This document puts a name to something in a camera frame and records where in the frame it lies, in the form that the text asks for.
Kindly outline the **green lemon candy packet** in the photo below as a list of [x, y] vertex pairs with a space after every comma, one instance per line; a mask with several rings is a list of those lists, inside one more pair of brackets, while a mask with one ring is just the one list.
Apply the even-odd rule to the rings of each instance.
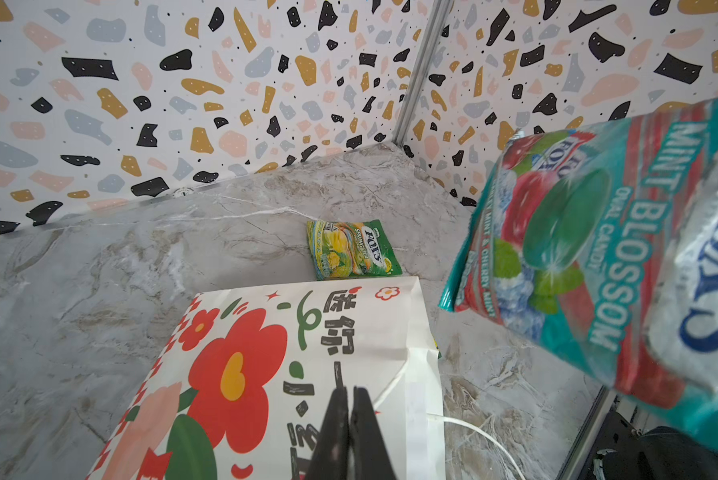
[[306, 223], [309, 251], [318, 280], [393, 277], [402, 267], [379, 220]]

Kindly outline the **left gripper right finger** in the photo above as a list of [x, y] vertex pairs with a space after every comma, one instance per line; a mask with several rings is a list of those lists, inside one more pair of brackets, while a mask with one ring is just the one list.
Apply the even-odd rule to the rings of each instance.
[[396, 480], [368, 390], [355, 387], [353, 395], [349, 426], [352, 479]]

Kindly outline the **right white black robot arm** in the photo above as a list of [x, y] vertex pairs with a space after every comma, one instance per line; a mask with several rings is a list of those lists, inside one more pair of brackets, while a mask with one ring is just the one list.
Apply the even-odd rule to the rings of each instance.
[[657, 426], [645, 433], [610, 412], [582, 468], [581, 479], [718, 479], [718, 453], [684, 433]]

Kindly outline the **teal mint blossom candy packet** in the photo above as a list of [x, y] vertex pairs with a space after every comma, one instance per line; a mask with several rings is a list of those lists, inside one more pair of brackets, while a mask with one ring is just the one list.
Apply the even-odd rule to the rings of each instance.
[[514, 136], [440, 305], [718, 451], [718, 98]]

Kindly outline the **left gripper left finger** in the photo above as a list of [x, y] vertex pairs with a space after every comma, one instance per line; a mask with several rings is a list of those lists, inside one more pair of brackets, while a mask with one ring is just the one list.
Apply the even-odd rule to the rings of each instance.
[[340, 387], [331, 394], [304, 479], [345, 480], [348, 449], [348, 393], [345, 387]]

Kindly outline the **white floral paper bag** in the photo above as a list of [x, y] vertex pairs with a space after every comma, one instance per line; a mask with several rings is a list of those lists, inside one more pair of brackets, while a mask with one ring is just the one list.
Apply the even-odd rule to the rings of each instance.
[[416, 277], [205, 292], [92, 479], [302, 479], [331, 394], [364, 388], [399, 479], [445, 477], [439, 350]]

